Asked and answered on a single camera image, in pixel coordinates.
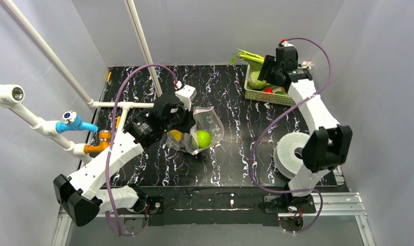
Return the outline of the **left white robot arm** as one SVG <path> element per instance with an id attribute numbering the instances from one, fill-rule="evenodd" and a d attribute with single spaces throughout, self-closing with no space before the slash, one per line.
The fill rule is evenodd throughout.
<path id="1" fill-rule="evenodd" d="M 100 212 L 134 208 L 145 195 L 133 186 L 101 187 L 134 157 L 159 142 L 165 133 L 187 133 L 195 125 L 194 96 L 163 94 L 153 107 L 142 110 L 116 132 L 112 143 L 86 166 L 69 176 L 60 174 L 53 180 L 57 202 L 78 227 L 91 222 Z"/>

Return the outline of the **green cabbage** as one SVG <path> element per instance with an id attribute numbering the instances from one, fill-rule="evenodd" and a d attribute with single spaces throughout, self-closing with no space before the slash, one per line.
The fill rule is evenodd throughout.
<path id="1" fill-rule="evenodd" d="M 267 86 L 267 82 L 265 80 L 258 79 L 259 75 L 260 71 L 253 71 L 249 74 L 247 84 L 254 90 L 260 90 Z"/>

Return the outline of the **yellow bell pepper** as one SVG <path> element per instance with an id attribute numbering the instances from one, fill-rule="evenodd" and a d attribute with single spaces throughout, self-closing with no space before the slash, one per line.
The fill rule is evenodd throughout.
<path id="1" fill-rule="evenodd" d="M 175 138 L 177 142 L 181 142 L 183 139 L 183 133 L 178 130 L 171 130 L 169 133 Z"/>

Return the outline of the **clear zip top bag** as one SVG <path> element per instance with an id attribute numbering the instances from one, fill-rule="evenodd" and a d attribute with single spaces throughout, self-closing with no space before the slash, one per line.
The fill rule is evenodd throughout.
<path id="1" fill-rule="evenodd" d="M 195 107 L 195 124 L 189 133 L 172 130 L 167 133 L 165 145 L 176 151 L 196 155 L 217 144 L 224 137 L 224 126 L 214 107 Z"/>

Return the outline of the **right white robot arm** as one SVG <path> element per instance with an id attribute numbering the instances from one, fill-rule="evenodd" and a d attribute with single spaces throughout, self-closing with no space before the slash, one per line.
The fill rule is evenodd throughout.
<path id="1" fill-rule="evenodd" d="M 275 56 L 267 55 L 259 79 L 283 87 L 307 124 L 309 134 L 286 134 L 273 154 L 279 171 L 294 174 L 286 185 L 287 195 L 306 197 L 323 176 L 345 163 L 353 132 L 326 108 L 309 70 L 299 67 L 293 45 L 282 43 Z"/>

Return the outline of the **green apple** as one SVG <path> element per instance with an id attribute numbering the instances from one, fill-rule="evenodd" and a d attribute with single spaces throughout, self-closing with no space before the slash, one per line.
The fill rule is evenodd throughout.
<path id="1" fill-rule="evenodd" d="M 204 131 L 204 130 L 197 130 L 196 132 L 197 134 L 197 149 L 204 149 L 207 148 L 212 141 L 211 135 L 209 132 Z"/>

